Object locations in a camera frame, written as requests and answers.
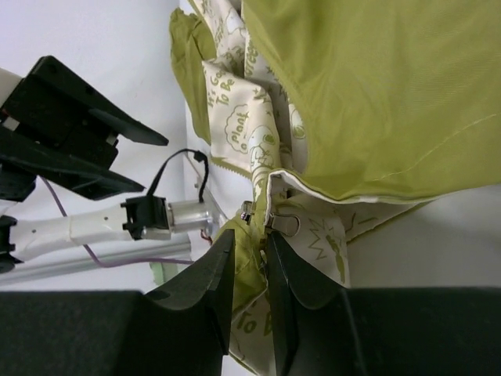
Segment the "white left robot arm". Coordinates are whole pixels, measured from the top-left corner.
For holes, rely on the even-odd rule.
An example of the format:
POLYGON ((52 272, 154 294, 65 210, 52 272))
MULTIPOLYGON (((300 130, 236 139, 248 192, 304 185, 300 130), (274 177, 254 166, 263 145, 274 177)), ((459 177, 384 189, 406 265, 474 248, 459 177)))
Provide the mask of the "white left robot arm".
POLYGON ((209 234, 218 215, 201 190, 192 201, 156 194, 160 175, 143 186, 111 170, 120 137, 167 146, 159 132, 135 120, 54 56, 20 77, 1 72, 1 271, 54 251, 113 241, 169 240, 209 234), (38 180, 91 201, 124 194, 109 208, 55 219, 21 220, 8 210, 24 202, 38 180))

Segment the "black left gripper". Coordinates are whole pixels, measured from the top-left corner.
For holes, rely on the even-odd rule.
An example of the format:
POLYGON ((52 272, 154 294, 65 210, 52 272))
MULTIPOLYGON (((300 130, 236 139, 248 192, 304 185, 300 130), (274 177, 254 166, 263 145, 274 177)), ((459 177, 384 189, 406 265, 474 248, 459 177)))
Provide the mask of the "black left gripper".
POLYGON ((1 159, 92 201, 143 192, 142 184, 110 170, 117 137, 155 146, 169 140, 139 121, 108 113, 115 108, 57 58, 43 56, 1 106, 18 121, 16 133, 34 145, 21 158, 1 159))

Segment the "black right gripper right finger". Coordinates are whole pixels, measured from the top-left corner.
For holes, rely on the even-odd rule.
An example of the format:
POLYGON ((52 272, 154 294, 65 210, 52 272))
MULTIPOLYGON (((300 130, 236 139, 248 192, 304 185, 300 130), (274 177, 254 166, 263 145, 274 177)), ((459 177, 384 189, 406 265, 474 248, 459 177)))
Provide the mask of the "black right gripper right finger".
POLYGON ((267 242, 279 375, 497 375, 497 287, 346 288, 267 242))

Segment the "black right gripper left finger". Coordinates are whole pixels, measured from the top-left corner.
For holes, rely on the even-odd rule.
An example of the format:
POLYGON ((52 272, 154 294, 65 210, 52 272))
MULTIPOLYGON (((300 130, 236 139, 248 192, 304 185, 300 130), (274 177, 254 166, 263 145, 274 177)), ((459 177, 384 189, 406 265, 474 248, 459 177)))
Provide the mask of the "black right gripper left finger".
POLYGON ((1 295, 4 375, 219 375, 229 352, 235 233, 149 293, 1 295))

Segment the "olive green hooded jacket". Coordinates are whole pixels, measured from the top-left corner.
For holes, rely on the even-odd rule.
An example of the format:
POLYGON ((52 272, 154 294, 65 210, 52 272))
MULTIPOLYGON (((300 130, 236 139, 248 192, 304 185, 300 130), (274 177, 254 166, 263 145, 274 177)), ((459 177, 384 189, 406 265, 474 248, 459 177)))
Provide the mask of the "olive green hooded jacket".
POLYGON ((236 232, 240 366, 275 373, 273 214, 345 287, 499 286, 499 2, 185 1, 169 33, 236 232))

